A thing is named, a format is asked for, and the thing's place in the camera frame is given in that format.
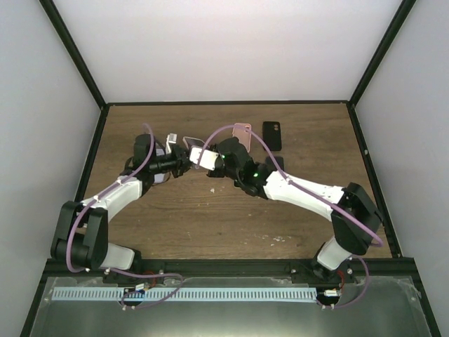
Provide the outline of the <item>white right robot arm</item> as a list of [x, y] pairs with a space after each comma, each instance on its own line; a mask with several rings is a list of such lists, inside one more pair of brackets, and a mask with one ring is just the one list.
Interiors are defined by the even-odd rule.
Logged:
[[197, 164], [211, 176], [232, 179], [235, 187], [252, 197], [299, 206], [328, 220], [333, 235], [311, 262], [312, 276], [318, 282], [329, 282], [348, 258], [363, 256], [371, 246], [382, 244], [377, 235], [382, 214], [356, 183], [322, 185], [288, 175], [278, 164], [255, 161], [237, 138], [200, 151]]

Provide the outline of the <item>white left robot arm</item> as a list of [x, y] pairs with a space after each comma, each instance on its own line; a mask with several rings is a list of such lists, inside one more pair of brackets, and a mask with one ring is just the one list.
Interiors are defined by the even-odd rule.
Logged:
[[65, 263], [71, 272], [115, 269], [125, 282], [138, 282], [143, 266], [136, 261], [137, 252], [109, 242], [109, 222], [162, 178], [178, 178], [191, 165], [189, 150], [176, 143], [175, 134], [169, 134], [164, 145], [151, 134], [137, 136], [132, 157], [110, 186], [83, 201], [62, 205], [51, 258]]

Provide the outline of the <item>blue smartphone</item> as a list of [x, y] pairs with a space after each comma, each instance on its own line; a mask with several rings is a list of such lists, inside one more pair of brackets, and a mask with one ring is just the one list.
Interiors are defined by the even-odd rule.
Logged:
[[[282, 171], [284, 171], [285, 170], [285, 166], [284, 166], [284, 159], [283, 159], [283, 157], [275, 156], [274, 159], [275, 159], [275, 162], [277, 163], [277, 165], [279, 166], [279, 168]], [[274, 162], [273, 162], [271, 157], [266, 157], [265, 158], [265, 164], [268, 166], [269, 169], [271, 169], [273, 171], [277, 171], [278, 170], [277, 166], [274, 164]]]

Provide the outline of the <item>pink phone case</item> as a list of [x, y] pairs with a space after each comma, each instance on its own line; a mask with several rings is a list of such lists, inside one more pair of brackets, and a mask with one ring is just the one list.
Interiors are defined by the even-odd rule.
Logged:
[[232, 136], [237, 138], [247, 152], [250, 152], [252, 126], [247, 123], [235, 123], [232, 129]]

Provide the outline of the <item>lavender phone case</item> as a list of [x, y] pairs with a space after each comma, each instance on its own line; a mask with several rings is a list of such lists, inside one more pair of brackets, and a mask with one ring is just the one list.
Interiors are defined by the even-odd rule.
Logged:
[[[160, 145], [156, 146], [156, 156], [161, 157], [165, 155], [165, 149]], [[154, 175], [154, 185], [159, 185], [161, 183], [165, 183], [170, 179], [170, 173], [165, 170], [163, 167], [163, 162], [161, 160], [157, 161], [158, 172]]]

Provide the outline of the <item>cream phone case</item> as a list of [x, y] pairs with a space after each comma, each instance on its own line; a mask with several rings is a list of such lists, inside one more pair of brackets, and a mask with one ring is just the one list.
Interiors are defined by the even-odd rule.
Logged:
[[198, 161], [201, 151], [204, 146], [204, 142], [199, 138], [193, 138], [189, 136], [184, 136], [182, 138], [183, 143], [189, 150], [189, 160], [192, 163], [192, 167], [195, 169], [199, 168]]

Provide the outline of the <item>black phone case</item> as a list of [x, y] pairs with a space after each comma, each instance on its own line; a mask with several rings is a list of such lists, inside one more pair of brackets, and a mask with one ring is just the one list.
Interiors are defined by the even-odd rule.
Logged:
[[281, 125], [278, 121], [262, 122], [262, 139], [271, 151], [282, 150]]

